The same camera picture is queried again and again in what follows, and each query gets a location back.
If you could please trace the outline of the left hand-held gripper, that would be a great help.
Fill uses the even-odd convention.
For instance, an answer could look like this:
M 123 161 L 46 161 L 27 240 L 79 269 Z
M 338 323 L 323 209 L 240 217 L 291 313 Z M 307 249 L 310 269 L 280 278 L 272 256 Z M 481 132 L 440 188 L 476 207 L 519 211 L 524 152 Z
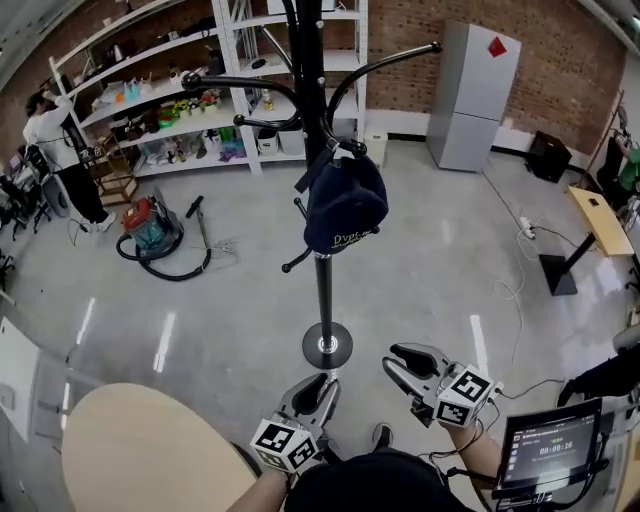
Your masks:
M 284 393 L 281 411 L 261 420 L 250 442 L 261 463 L 284 473 L 302 473 L 324 461 L 329 444 L 325 425 L 341 392 L 339 380 L 334 379 L 321 394 L 327 379 L 326 373 L 303 379 Z

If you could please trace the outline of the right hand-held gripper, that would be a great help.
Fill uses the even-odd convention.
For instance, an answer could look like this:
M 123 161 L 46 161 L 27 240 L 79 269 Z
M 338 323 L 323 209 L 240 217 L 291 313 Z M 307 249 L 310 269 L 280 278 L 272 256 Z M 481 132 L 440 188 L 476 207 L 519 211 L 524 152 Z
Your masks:
M 383 370 L 413 398 L 411 413 L 425 426 L 468 427 L 504 388 L 473 365 L 451 363 L 435 346 L 396 343 L 390 351 L 404 363 L 384 357 Z

